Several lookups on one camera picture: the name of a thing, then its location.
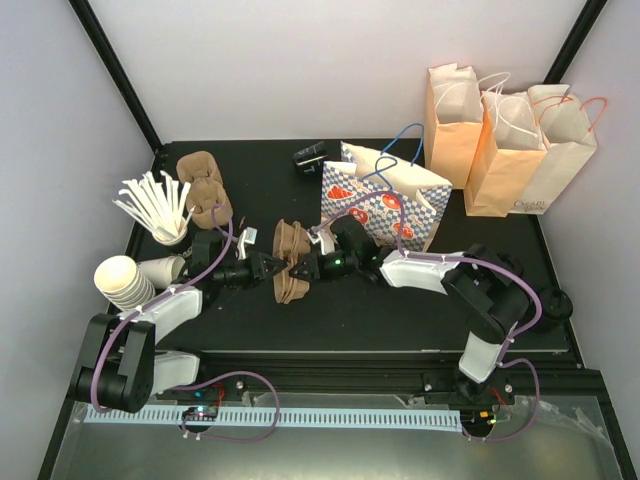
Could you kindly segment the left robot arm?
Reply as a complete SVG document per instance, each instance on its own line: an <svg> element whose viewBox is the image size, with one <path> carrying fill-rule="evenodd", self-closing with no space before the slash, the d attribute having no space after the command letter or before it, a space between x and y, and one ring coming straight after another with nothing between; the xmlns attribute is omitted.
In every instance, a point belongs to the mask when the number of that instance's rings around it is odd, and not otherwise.
<svg viewBox="0 0 640 480"><path fill-rule="evenodd" d="M136 413L150 397L174 387L193 399L207 397L215 376L200 365L200 357L182 351L158 352L156 345L199 316L221 289L251 288L285 269L284 260L249 248L256 235L250 227L237 242L216 230L197 233L186 270L176 282L131 311L91 318L68 396L102 413Z"/></svg>

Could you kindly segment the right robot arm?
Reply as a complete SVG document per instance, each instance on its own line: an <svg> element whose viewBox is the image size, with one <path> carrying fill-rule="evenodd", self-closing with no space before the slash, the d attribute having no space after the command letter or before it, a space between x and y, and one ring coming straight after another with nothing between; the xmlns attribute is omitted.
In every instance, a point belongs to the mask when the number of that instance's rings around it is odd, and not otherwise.
<svg viewBox="0 0 640 480"><path fill-rule="evenodd" d="M482 245L453 254L379 246L349 215L335 220L328 231L309 230L308 236L311 251L297 255L289 270L297 280L331 281L358 272L383 286L443 294L460 309L469 333L454 388L467 403L490 392L490 378L505 366L503 358L527 311L533 311L531 325L542 317L535 290Z"/></svg>

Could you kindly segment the brown pulp cup carrier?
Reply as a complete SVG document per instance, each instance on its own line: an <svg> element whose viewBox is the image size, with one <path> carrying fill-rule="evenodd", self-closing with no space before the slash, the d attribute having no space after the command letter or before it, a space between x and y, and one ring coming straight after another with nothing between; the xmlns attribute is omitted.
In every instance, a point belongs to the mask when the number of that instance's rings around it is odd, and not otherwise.
<svg viewBox="0 0 640 480"><path fill-rule="evenodd" d="M273 256L285 262L285 268L273 278L274 297L279 304L289 304L303 298L310 283L291 277L289 271L302 256L311 252L311 243L306 230L298 221L288 224L281 219L275 228Z"/></svg>

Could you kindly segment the blue checkered paper bag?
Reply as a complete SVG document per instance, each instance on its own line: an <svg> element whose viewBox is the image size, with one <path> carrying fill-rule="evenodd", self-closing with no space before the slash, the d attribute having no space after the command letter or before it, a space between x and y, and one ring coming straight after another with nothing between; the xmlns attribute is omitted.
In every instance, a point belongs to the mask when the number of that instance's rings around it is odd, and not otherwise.
<svg viewBox="0 0 640 480"><path fill-rule="evenodd" d="M321 219L344 212L378 244L400 240L405 249L424 252L435 238L453 186L416 159L391 154L391 148L340 143L340 159L323 166Z"/></svg>

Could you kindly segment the black coffee cup stack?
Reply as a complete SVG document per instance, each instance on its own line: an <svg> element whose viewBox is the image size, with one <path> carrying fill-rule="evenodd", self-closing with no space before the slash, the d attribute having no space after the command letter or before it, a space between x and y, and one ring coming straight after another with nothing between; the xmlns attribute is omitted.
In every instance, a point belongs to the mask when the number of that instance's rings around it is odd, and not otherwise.
<svg viewBox="0 0 640 480"><path fill-rule="evenodd" d="M545 287L538 291L542 315L532 327L536 333L553 331L567 323L574 311L569 295L558 287Z"/></svg>

